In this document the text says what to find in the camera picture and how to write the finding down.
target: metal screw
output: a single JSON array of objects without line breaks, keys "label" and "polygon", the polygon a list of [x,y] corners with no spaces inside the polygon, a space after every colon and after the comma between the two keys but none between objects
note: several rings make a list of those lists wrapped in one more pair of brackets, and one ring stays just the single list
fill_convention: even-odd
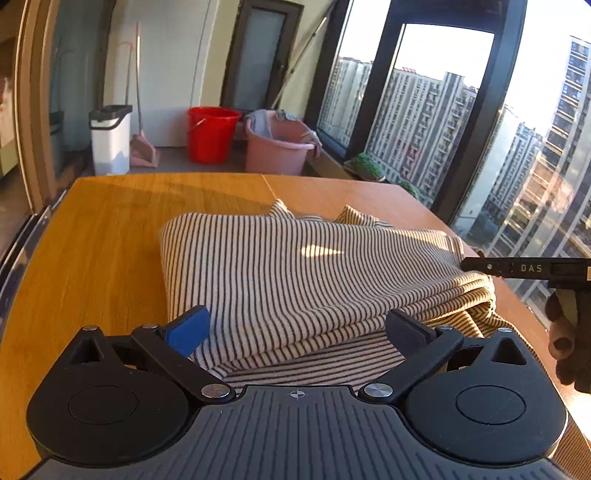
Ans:
[{"label": "metal screw", "polygon": [[221,383],[212,383],[205,385],[201,389],[201,393],[207,398],[223,398],[230,394],[230,387]]},{"label": "metal screw", "polygon": [[371,383],[366,385],[363,391],[368,397],[372,398],[386,398],[394,393],[392,387],[390,387],[390,385],[386,385],[385,383]]}]

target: window frame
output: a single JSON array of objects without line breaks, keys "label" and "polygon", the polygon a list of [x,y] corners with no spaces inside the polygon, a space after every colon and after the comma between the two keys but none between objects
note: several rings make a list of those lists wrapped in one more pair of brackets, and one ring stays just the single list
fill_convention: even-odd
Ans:
[{"label": "window frame", "polygon": [[343,162],[364,152],[379,104],[386,87],[391,67],[403,39],[405,25],[426,24],[468,28],[495,35],[485,75],[465,133],[459,142],[431,211],[448,225],[460,209],[472,180],[478,172],[489,137],[502,110],[525,21],[526,0],[501,0],[502,11],[471,12],[450,5],[474,5],[469,0],[449,0],[442,5],[437,0],[392,0],[384,24],[378,51],[372,65],[363,101],[347,148],[318,129],[324,94],[330,82],[333,65],[337,61],[340,43],[353,0],[337,0],[324,36],[318,66],[312,82],[304,117],[305,123],[318,130],[324,148],[335,160]]}]

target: striped cloth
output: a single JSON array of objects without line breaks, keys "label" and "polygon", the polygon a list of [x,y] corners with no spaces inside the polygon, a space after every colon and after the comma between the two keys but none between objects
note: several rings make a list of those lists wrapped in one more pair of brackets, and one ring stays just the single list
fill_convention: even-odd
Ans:
[{"label": "striped cloth", "polygon": [[164,225],[161,256],[170,319],[209,309],[194,359],[236,388],[359,388],[403,360],[384,332],[393,307],[468,336],[510,326],[491,278],[459,268],[459,238],[351,207],[334,222],[298,219],[280,201],[266,216],[189,213]]}]

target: glass window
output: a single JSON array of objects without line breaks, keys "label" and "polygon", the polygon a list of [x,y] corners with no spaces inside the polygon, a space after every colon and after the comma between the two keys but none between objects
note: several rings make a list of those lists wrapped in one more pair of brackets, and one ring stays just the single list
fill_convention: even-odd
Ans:
[{"label": "glass window", "polygon": [[564,146],[566,145],[566,139],[565,137],[563,137],[562,135],[556,133],[556,132],[550,132],[548,134],[548,140],[549,143],[551,143],[552,145],[554,145],[555,147],[559,147],[559,148],[564,148]]},{"label": "glass window", "polygon": [[564,87],[562,88],[562,93],[575,100],[579,100],[581,95],[581,92],[579,92],[576,88],[571,87],[570,85],[564,85]]},{"label": "glass window", "polygon": [[578,73],[573,72],[570,69],[566,71],[566,77],[579,85],[583,84],[584,77],[582,75],[579,75]]},{"label": "glass window", "polygon": [[318,120],[318,128],[343,147],[349,145],[378,51],[389,0],[354,0]]},{"label": "glass window", "polygon": [[573,57],[570,56],[569,58],[569,65],[572,65],[575,68],[578,68],[580,70],[584,70],[587,68],[587,62],[581,59],[578,59],[577,57]]},{"label": "glass window", "polygon": [[[466,128],[492,41],[490,33],[463,28],[405,27],[366,153],[389,172],[390,182],[413,184],[428,207]],[[391,129],[392,137],[382,151]],[[405,142],[408,147],[396,149]]]},{"label": "glass window", "polygon": [[561,130],[564,130],[565,132],[570,132],[570,128],[573,126],[573,124],[571,122],[569,122],[568,120],[562,118],[559,115],[556,115],[554,117],[554,123],[553,125],[555,125],[556,127],[560,128]]},{"label": "glass window", "polygon": [[[585,107],[591,66],[582,58],[590,47],[591,8],[584,0],[528,3],[505,99],[505,109],[518,119],[507,130],[513,140],[493,156],[492,137],[482,157],[488,173],[477,177],[453,224],[487,256],[591,257],[591,123]],[[541,51],[546,74],[532,85]],[[499,124],[506,125],[507,117],[499,116],[496,130],[503,128]],[[507,283],[547,325],[544,304],[551,292],[544,283]]]},{"label": "glass window", "polygon": [[574,105],[572,105],[571,103],[568,103],[566,100],[560,100],[560,102],[558,103],[558,110],[560,110],[562,113],[566,113],[568,116],[572,116],[574,117],[577,109]]}]

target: high-rise building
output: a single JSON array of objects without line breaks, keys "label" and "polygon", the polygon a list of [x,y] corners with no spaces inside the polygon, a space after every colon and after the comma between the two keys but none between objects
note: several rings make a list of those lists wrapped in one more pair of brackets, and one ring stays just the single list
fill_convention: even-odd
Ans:
[{"label": "high-rise building", "polygon": [[454,231],[462,238],[467,238],[491,195],[495,180],[505,168],[511,148],[515,144],[518,128],[519,119],[516,114],[504,106],[480,163],[476,181],[472,184],[454,223]]},{"label": "high-rise building", "polygon": [[484,210],[497,225],[503,223],[513,207],[540,151],[542,140],[543,137],[535,129],[519,124],[511,149],[484,205]]},{"label": "high-rise building", "polygon": [[[591,257],[591,44],[571,38],[553,124],[487,253],[491,256]],[[509,280],[517,296],[547,323],[550,295],[532,280]]]},{"label": "high-rise building", "polygon": [[[371,64],[339,58],[320,114],[319,127],[348,145]],[[415,185],[430,206],[447,173],[472,111],[477,91],[463,77],[432,79],[395,69],[386,85],[367,153],[380,162],[391,182]]]},{"label": "high-rise building", "polygon": [[369,137],[367,153],[391,182],[415,185],[431,206],[462,137],[476,98],[463,77],[443,80],[394,70]]},{"label": "high-rise building", "polygon": [[326,90],[319,127],[345,146],[351,140],[371,66],[360,60],[339,58]]}]

